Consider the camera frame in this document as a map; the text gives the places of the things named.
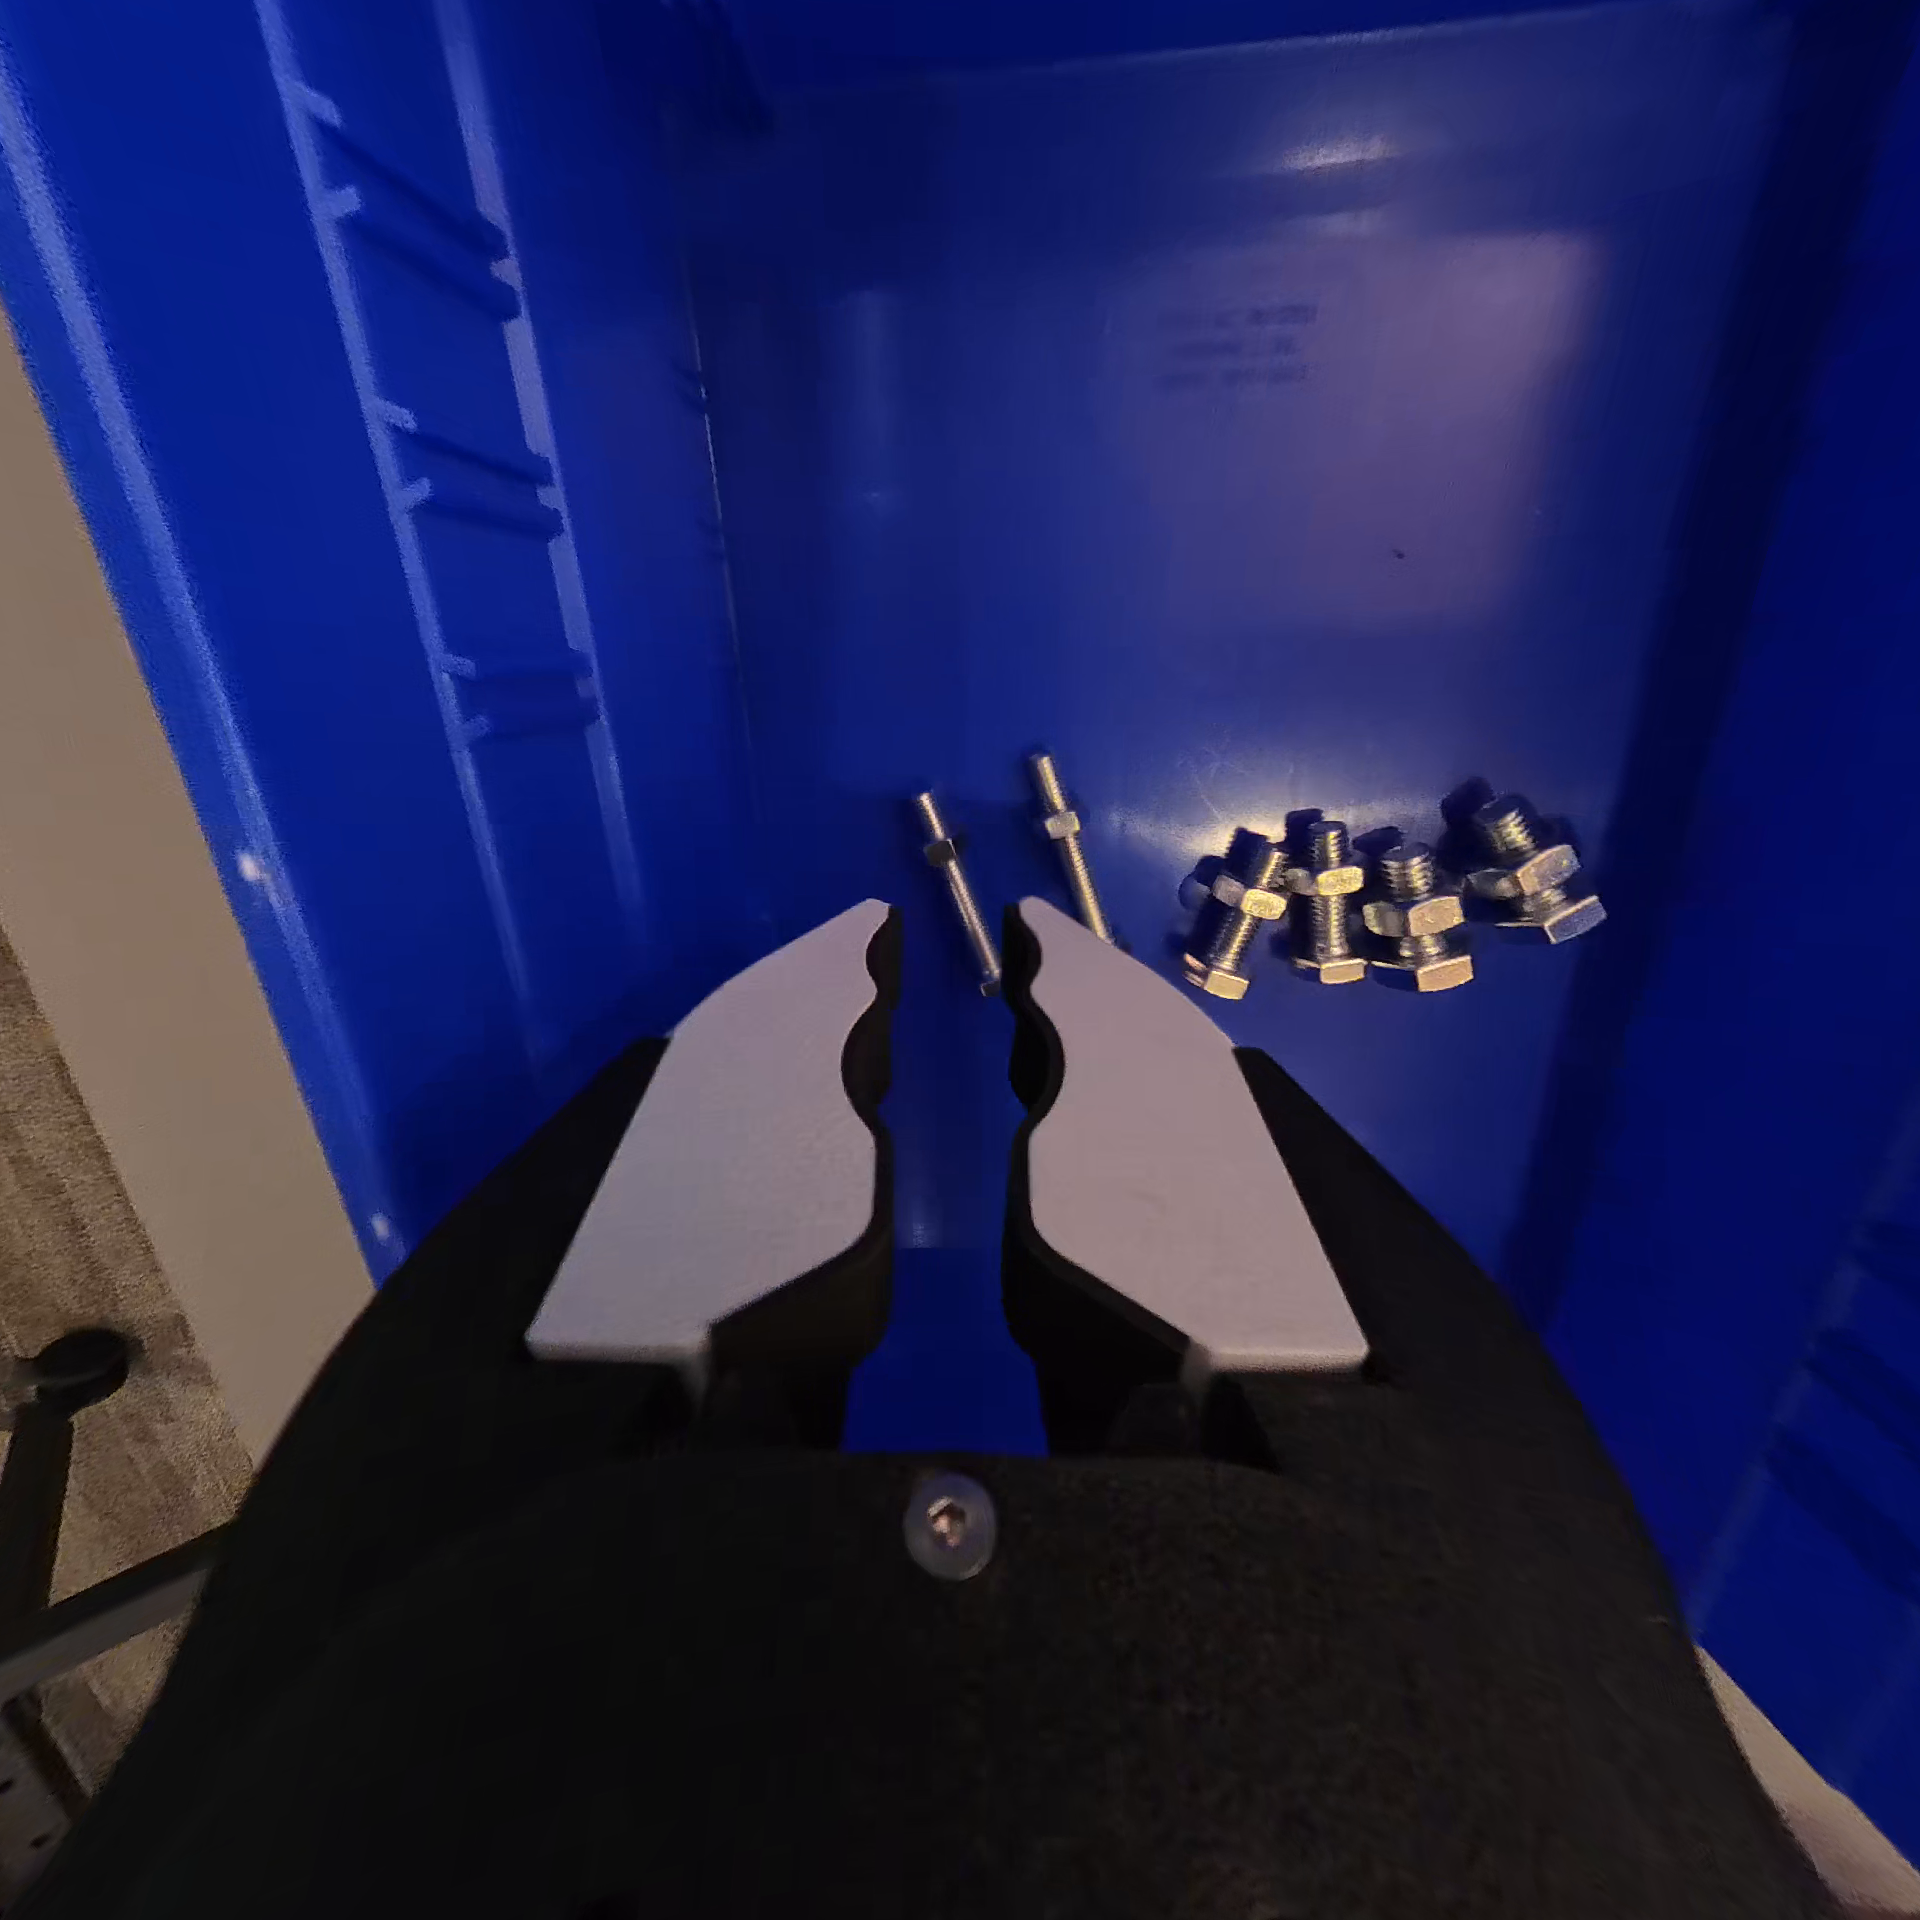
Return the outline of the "black metal stand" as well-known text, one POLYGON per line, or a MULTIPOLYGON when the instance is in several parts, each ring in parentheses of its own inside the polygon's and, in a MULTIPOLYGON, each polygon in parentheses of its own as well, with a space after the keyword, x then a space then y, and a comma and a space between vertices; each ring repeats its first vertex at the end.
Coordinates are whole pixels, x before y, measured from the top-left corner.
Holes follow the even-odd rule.
POLYGON ((185 1619, 226 1539, 216 1525, 182 1546, 55 1600, 55 1572, 80 1414, 132 1373, 132 1341, 108 1325, 61 1334, 12 1373, 2 1472, 2 1724, 6 1817, 38 1794, 45 1825, 67 1829, 89 1794, 47 1725, 38 1692, 132 1640, 185 1619))

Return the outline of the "blue plastic bin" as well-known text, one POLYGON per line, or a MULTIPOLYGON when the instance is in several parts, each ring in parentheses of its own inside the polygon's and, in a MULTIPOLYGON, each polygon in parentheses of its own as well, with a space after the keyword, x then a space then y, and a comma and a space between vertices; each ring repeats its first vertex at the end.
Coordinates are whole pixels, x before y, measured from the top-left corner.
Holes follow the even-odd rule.
POLYGON ((1203 999, 1549 1335, 1917 1850, 1917 4, 5 4, 5 308, 342 1221, 102 1117, 254 1446, 630 1040, 894 900, 910 1246, 1239 826, 1559 814, 1476 984, 1203 999))

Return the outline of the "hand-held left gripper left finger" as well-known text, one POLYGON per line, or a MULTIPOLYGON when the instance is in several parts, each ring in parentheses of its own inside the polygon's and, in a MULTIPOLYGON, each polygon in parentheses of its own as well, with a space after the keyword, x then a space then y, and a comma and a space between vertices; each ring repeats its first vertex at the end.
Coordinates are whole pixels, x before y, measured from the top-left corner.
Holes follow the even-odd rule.
POLYGON ((768 1381, 840 1420, 892 1310, 902 924, 860 900, 680 1019, 527 1330, 543 1362, 768 1381))

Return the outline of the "short thick bolt with nut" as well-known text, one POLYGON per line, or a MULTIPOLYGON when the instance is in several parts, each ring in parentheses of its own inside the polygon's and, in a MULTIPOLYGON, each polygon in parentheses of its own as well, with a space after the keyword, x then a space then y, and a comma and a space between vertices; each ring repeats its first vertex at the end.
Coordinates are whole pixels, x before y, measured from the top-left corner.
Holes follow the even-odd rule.
POLYGON ((1183 981, 1191 992, 1227 1001, 1249 995, 1252 960, 1288 912, 1285 842, 1258 827, 1237 827, 1218 856, 1194 907, 1183 981))
POLYGON ((1465 832, 1467 900, 1513 943, 1567 947, 1606 924, 1609 909, 1584 878, 1580 851, 1524 796, 1482 800, 1465 832))
POLYGON ((1427 842, 1402 837, 1376 853, 1361 924, 1372 969, 1398 992, 1450 993, 1476 978, 1465 901, 1427 842))
POLYGON ((1320 811, 1295 821, 1283 875, 1290 896, 1292 974, 1320 987, 1361 984, 1370 964, 1355 943, 1352 919, 1366 871, 1355 856, 1346 821, 1320 811))

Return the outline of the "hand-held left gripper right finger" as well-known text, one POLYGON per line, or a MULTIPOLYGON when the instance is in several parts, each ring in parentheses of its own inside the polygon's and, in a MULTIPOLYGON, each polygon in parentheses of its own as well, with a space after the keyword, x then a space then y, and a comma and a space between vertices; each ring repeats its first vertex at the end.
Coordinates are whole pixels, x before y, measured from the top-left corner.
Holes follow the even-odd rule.
POLYGON ((1230 1036, 1028 896, 1004 918, 1021 1123, 1001 1256, 1049 1443, 1227 1381, 1361 1380, 1372 1355, 1230 1036))

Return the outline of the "long thin bolt with nut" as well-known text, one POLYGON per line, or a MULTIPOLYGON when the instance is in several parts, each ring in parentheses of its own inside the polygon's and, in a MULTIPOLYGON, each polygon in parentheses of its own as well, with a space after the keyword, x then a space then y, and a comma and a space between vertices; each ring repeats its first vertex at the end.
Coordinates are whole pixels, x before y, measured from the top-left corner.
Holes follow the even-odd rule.
POLYGON ((932 790, 919 790, 912 797, 912 808, 923 829, 924 861, 941 875, 952 912, 963 928, 966 947, 973 955, 978 992, 997 997, 1003 992, 1003 955, 999 937, 973 883, 963 836, 952 826, 948 808, 932 790))
POLYGON ((1116 945, 1116 931, 1092 875, 1082 816, 1073 803, 1069 784, 1050 752, 1027 756, 1027 772, 1038 806, 1038 824, 1062 865, 1073 912, 1092 935, 1116 945))

